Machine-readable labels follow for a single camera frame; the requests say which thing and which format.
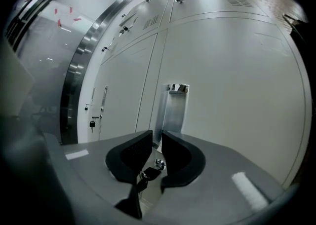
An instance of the cabinet door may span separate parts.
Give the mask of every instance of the cabinet door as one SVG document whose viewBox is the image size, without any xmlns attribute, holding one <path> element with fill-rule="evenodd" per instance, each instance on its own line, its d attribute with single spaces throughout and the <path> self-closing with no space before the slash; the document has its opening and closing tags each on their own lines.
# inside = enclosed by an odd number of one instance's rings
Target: cabinet door
<svg viewBox="0 0 316 225">
<path fill-rule="evenodd" d="M 155 38 L 152 35 L 104 63 L 100 78 L 107 93 L 101 112 L 100 140 L 135 132 Z"/>
<path fill-rule="evenodd" d="M 197 14 L 228 11 L 266 16 L 251 0 L 185 0 L 173 3 L 170 22 Z"/>
<path fill-rule="evenodd" d="M 103 57 L 103 60 L 102 62 L 105 62 L 107 61 L 109 58 L 113 57 L 116 52 L 118 51 L 119 49 L 119 44 L 122 42 L 121 40 L 121 35 L 119 33 L 119 31 L 117 31 L 114 36 L 113 36 L 113 39 L 108 47 L 108 49 L 105 51 L 105 54 L 104 54 L 104 57 Z"/>
<path fill-rule="evenodd" d="M 144 3 L 142 8 L 123 24 L 123 26 L 128 28 L 132 25 L 133 27 L 129 32 L 125 32 L 124 35 L 121 36 L 122 43 L 119 44 L 119 48 L 131 43 L 147 32 L 158 28 L 167 2 L 168 0 L 149 0 L 149 2 Z"/>
<path fill-rule="evenodd" d="M 122 20 L 122 22 L 119 24 L 120 26 L 123 26 L 131 17 L 133 17 L 137 12 L 139 12 L 144 5 L 146 4 L 146 1 L 143 1 L 139 3 L 138 5 L 134 6 L 126 15 L 126 17 Z"/>
</svg>

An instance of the white roller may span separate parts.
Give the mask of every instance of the white roller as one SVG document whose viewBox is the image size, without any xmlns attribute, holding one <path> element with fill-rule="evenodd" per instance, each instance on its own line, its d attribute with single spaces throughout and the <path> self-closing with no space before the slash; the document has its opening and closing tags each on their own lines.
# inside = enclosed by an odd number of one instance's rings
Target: white roller
<svg viewBox="0 0 316 225">
<path fill-rule="evenodd" d="M 232 180 L 254 212 L 258 212 L 268 206 L 269 203 L 266 198 L 251 183 L 244 172 L 232 175 Z"/>
</svg>

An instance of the white wall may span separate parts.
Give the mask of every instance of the white wall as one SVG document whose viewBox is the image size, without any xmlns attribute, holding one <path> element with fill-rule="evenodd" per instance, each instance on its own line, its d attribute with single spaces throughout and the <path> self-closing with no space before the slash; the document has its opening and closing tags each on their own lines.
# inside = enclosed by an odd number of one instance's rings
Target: white wall
<svg viewBox="0 0 316 225">
<path fill-rule="evenodd" d="M 132 0 L 128 5 L 126 5 L 116 16 L 116 18 L 112 21 L 112 23 L 108 26 L 104 35 L 100 39 L 94 53 L 91 57 L 89 65 L 87 67 L 84 80 L 82 83 L 79 106 L 78 106 L 78 143 L 86 143 L 88 142 L 88 113 L 84 111 L 85 104 L 90 104 L 91 96 L 93 92 L 94 83 L 102 63 L 102 59 L 104 56 L 104 52 L 101 52 L 101 49 L 104 46 L 109 46 L 113 39 L 113 35 L 117 32 L 119 28 L 120 22 L 123 20 L 121 17 L 123 14 L 127 14 L 134 6 L 143 2 L 144 0 Z"/>
</svg>

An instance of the vent grille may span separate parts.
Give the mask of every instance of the vent grille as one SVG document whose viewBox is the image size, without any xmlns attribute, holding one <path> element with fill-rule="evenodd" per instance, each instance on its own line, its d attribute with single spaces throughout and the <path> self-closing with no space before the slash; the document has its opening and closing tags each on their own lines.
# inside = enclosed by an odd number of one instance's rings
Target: vent grille
<svg viewBox="0 0 316 225">
<path fill-rule="evenodd" d="M 254 7 L 246 0 L 227 0 L 233 6 L 246 6 L 246 7 Z"/>
<path fill-rule="evenodd" d="M 145 25 L 144 25 L 144 27 L 143 27 L 143 30 L 149 27 L 150 22 L 151 22 L 151 19 L 149 19 L 149 20 L 145 23 Z"/>
<path fill-rule="evenodd" d="M 159 15 L 156 15 L 156 16 L 152 19 L 152 22 L 150 23 L 150 26 L 151 26 L 152 24 L 157 23 L 158 18 L 159 18 Z"/>
</svg>

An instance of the metal panel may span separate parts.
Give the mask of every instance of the metal panel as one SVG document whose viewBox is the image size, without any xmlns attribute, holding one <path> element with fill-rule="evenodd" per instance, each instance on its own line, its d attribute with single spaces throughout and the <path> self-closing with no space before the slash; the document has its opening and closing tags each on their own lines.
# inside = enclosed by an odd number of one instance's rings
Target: metal panel
<svg viewBox="0 0 316 225">
<path fill-rule="evenodd" d="M 150 129 L 161 86 L 173 82 L 190 85 L 182 133 L 228 146 L 284 182 L 310 105 L 305 108 L 309 91 L 277 26 L 214 18 L 169 28 Z"/>
<path fill-rule="evenodd" d="M 123 24 L 125 24 L 125 22 L 127 22 L 132 16 L 134 16 L 135 14 L 137 14 L 137 12 L 143 8 L 143 6 L 145 5 L 145 1 L 139 3 L 138 5 L 134 6 L 129 12 L 128 14 L 124 17 L 124 19 L 122 20 L 122 22 L 119 24 L 120 26 L 123 26 Z"/>
<path fill-rule="evenodd" d="M 89 141 L 108 139 L 136 131 L 136 123 L 148 71 L 152 49 L 157 35 L 152 35 L 131 46 L 105 62 L 96 80 L 95 100 L 90 110 L 90 119 L 96 126 L 90 129 Z M 103 112 L 101 104 L 104 87 L 107 86 Z"/>
<path fill-rule="evenodd" d="M 137 14 L 125 23 L 125 26 L 130 28 L 135 19 L 137 19 L 130 31 L 125 32 L 121 36 L 118 49 L 123 48 L 149 31 L 158 28 L 167 2 L 168 0 L 149 0 L 149 2 L 146 2 Z"/>
<path fill-rule="evenodd" d="M 162 86 L 156 126 L 153 132 L 153 141 L 160 147 L 163 130 L 181 132 L 189 97 L 188 92 L 188 85 L 169 84 Z"/>
<path fill-rule="evenodd" d="M 227 11 L 266 16 L 251 0 L 185 0 L 174 2 L 170 22 L 197 14 Z"/>
</svg>

